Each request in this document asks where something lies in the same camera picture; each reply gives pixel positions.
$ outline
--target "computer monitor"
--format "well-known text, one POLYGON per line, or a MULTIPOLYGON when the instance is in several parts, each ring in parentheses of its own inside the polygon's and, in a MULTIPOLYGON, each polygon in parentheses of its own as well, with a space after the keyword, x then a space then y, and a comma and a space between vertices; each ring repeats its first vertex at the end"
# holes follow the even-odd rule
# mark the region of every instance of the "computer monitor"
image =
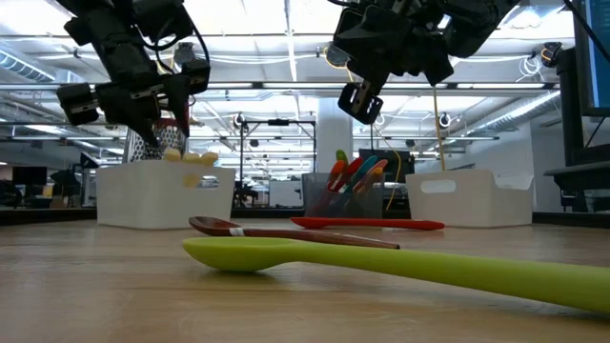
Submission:
MULTIPOLYGON (((610 49, 610 21, 607 0, 575 0, 574 5, 587 21, 598 39, 610 49)), ((579 97, 584 116, 610 115, 610 63, 595 47, 586 31, 575 20, 577 63, 579 68, 579 97)))
MULTIPOLYGON (((400 159, 402 160, 402 167, 400 168, 400 175, 398 176, 399 183, 405 183, 406 175, 412 174, 416 172, 415 166, 415 158, 411 155, 410 151, 396 151, 400 155, 400 159)), ((388 160, 388 165, 384 169, 385 171, 385 181, 386 182, 395 182, 397 180, 398 173, 398 158, 397 155, 391 150, 377 150, 374 151, 370 149, 360 149, 359 155, 364 160, 375 155, 378 160, 388 160)))
POLYGON ((13 167, 13 185, 46 185, 47 167, 13 167))

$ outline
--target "wooden table surface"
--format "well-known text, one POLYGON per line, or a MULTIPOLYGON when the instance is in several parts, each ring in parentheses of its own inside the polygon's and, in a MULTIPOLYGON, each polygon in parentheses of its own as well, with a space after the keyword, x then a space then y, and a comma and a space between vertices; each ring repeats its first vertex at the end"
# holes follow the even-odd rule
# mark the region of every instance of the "wooden table surface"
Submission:
MULTIPOLYGON (((610 267, 608 230, 335 232, 610 267)), ((215 272, 182 250, 194 236, 94 222, 0 228, 0 342, 610 342, 610 316, 510 296, 303 263, 215 272)))

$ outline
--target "spatula handle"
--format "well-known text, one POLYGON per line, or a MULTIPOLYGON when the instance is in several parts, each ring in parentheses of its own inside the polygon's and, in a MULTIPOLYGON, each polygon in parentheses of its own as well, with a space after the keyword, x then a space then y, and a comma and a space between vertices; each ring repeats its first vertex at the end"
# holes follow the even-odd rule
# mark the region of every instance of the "spatula handle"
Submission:
POLYGON ((300 261, 383 272, 610 313, 610 269, 436 252, 294 245, 300 261))

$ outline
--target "red utensil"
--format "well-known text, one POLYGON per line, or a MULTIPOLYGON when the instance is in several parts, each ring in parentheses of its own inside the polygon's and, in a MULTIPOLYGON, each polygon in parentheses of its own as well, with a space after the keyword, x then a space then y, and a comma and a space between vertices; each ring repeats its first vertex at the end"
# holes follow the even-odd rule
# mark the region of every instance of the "red utensil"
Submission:
POLYGON ((313 218, 293 217, 293 223, 307 229, 324 229, 331 226, 367 226, 377 228, 398 228, 415 230, 440 230, 445 224, 427 220, 409 219, 368 219, 368 218, 313 218))
POLYGON ((352 181, 352 176, 354 176, 354 174, 360 169, 362 163, 364 163, 364 159, 362 159, 362 157, 352 161, 352 163, 350 163, 350 165, 347 167, 347 171, 341 174, 339 181, 331 189, 331 192, 339 192, 339 190, 341 190, 345 184, 349 184, 350 181, 352 181))
POLYGON ((328 191, 331 190, 336 180, 339 178, 343 170, 345 169, 345 161, 336 161, 333 169, 331 170, 331 174, 328 177, 328 183, 326 184, 326 189, 328 191))
POLYGON ((349 245, 368 248, 400 249, 395 243, 383 242, 376 239, 356 237, 348 234, 331 232, 312 232, 306 230, 263 230, 242 229, 239 225, 212 217, 191 217, 189 224, 199 232, 210 236, 232 237, 271 237, 290 238, 303 241, 349 245))

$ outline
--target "white column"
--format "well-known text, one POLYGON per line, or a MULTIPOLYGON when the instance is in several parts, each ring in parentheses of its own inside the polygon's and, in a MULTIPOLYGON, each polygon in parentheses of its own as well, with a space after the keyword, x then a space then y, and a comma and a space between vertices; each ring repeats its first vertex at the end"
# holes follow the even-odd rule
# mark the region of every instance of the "white column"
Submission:
POLYGON ((352 160, 354 139, 352 117, 340 109, 334 98, 320 98, 317 112, 317 172, 330 172, 336 151, 342 149, 352 160))

